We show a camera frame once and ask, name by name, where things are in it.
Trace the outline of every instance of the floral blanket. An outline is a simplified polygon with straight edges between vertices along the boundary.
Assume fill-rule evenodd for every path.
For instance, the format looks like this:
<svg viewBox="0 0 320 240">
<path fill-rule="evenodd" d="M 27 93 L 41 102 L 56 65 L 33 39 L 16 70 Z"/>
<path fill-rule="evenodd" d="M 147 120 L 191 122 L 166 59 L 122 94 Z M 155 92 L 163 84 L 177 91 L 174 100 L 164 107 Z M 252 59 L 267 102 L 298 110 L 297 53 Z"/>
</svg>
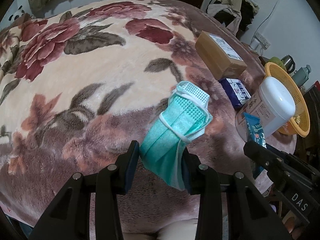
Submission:
<svg viewBox="0 0 320 240">
<path fill-rule="evenodd" d="M 190 153 L 219 172 L 252 178 L 236 113 L 195 50 L 201 30 L 221 36 L 242 57 L 248 68 L 241 79 L 253 93 L 264 77 L 257 60 L 217 21 L 183 2 L 106 0 L 8 30 L 0 46 L 4 212 L 35 225 L 74 172 L 98 172 L 131 140 L 141 143 L 182 80 L 211 97 L 213 120 Z M 275 133 L 267 142 L 294 151 L 293 136 Z M 255 183 L 260 191 L 270 185 L 265 173 Z M 132 189 L 118 202 L 124 232 L 152 233 L 196 218 L 199 196 L 168 187 L 139 162 Z M 91 216 L 92 236 L 93 223 Z"/>
</svg>

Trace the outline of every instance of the crumpled mask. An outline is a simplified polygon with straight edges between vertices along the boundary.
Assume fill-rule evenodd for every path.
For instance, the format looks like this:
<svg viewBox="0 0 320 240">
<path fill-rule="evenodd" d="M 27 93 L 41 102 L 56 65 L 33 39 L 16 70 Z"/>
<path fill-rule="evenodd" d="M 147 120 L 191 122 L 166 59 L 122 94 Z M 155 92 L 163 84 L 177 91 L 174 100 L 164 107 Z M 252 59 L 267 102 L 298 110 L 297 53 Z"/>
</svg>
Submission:
<svg viewBox="0 0 320 240">
<path fill-rule="evenodd" d="M 169 186 L 184 190 L 182 153 L 187 144 L 204 134 L 211 122 L 209 95 L 189 81 L 181 81 L 168 99 L 168 107 L 150 128 L 140 146 L 146 169 Z"/>
</svg>

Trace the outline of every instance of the blue snack wrapper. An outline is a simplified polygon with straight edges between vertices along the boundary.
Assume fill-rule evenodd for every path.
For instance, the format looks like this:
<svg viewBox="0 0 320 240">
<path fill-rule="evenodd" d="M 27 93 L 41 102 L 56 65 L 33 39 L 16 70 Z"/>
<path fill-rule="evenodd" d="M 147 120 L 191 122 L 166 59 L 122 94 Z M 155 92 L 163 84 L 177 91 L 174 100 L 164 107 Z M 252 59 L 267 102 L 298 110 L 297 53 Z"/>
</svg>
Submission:
<svg viewBox="0 0 320 240">
<path fill-rule="evenodd" d="M 264 138 L 263 128 L 260 124 L 260 118 L 245 112 L 244 118 L 247 123 L 247 141 L 254 141 L 266 148 L 266 140 Z M 251 162 L 251 168 L 254 179 L 256 179 L 264 170 L 261 166 L 257 167 L 253 161 Z"/>
<path fill-rule="evenodd" d="M 219 80 L 233 108 L 240 109 L 251 97 L 239 79 L 223 78 Z"/>
</svg>

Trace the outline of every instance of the cardboard box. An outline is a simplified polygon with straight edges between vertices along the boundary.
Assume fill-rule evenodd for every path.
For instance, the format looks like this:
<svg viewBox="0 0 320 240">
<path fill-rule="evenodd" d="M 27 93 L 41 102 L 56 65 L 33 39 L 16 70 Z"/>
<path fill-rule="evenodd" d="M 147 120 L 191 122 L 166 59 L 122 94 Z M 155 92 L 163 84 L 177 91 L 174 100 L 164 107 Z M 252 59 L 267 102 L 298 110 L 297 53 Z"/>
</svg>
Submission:
<svg viewBox="0 0 320 240">
<path fill-rule="evenodd" d="M 247 68 L 246 63 L 221 37 L 202 31 L 196 50 L 216 80 L 238 79 Z"/>
</svg>

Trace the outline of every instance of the power strip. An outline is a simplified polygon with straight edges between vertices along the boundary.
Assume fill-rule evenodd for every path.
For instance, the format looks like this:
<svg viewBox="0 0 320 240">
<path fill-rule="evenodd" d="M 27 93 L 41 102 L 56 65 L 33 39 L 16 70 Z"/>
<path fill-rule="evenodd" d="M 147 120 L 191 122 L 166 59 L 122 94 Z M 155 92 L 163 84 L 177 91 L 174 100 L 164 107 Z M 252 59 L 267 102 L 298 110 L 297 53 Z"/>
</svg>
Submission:
<svg viewBox="0 0 320 240">
<path fill-rule="evenodd" d="M 259 32 L 256 32 L 254 35 L 258 41 L 265 47 L 265 49 L 270 47 L 270 43 L 263 37 Z"/>
</svg>

